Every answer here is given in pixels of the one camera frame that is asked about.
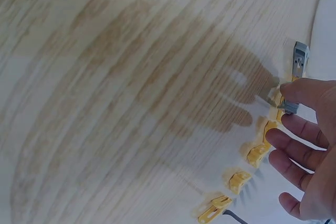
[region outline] fingernail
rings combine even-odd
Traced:
[[[288,86],[288,85],[290,85],[291,84],[291,82],[286,82],[286,83],[284,83],[284,84],[281,84],[280,85],[280,88],[281,89],[284,89],[286,86]]]

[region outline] clip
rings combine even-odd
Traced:
[[[268,148],[265,144],[260,144],[251,149],[247,155],[248,163],[254,168],[258,168],[261,160],[265,157],[268,152]]]
[[[302,78],[309,58],[309,47],[301,42],[296,42],[293,52],[293,79]]]
[[[218,209],[223,209],[223,208],[228,208],[231,202],[232,202],[232,199],[223,195],[223,196],[213,199],[211,201],[211,204]]]
[[[222,213],[221,209],[218,209],[215,206],[211,206],[198,218],[198,222],[201,224],[206,224],[215,219],[218,215]]]
[[[309,59],[309,47],[301,42],[296,41],[293,51],[293,69],[292,69],[292,81],[295,81],[303,77],[303,73],[306,70],[307,62]],[[298,112],[299,105],[296,103],[288,102],[285,99],[281,99],[280,105],[277,109],[283,110],[286,114],[296,114]]]
[[[283,110],[286,114],[296,114],[298,113],[299,104],[286,101],[284,99],[282,103],[277,106],[278,110]]]
[[[230,179],[230,190],[234,194],[239,194],[244,184],[251,178],[251,174],[247,172],[235,173]]]

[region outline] wooden panel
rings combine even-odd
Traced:
[[[2,223],[195,223],[317,2],[0,0]]]

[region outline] yellow plastic clip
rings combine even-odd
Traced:
[[[251,174],[247,172],[235,173],[229,181],[230,190],[234,194],[239,194],[245,183],[251,178]]]
[[[296,81],[296,80],[298,80],[298,79],[299,79],[299,77],[292,76],[292,81]]]
[[[223,208],[226,209],[231,204],[231,202],[232,202],[232,199],[223,195],[223,196],[213,199],[211,201],[211,204],[218,209],[223,209]]]
[[[199,216],[198,222],[201,223],[201,224],[207,224],[210,221],[212,221],[213,219],[215,219],[221,213],[222,213],[221,209],[218,209],[215,206],[211,206],[201,216]]]
[[[254,147],[247,155],[247,160],[249,164],[255,168],[258,168],[260,162],[263,160],[267,152],[268,148],[265,144],[260,144]]]

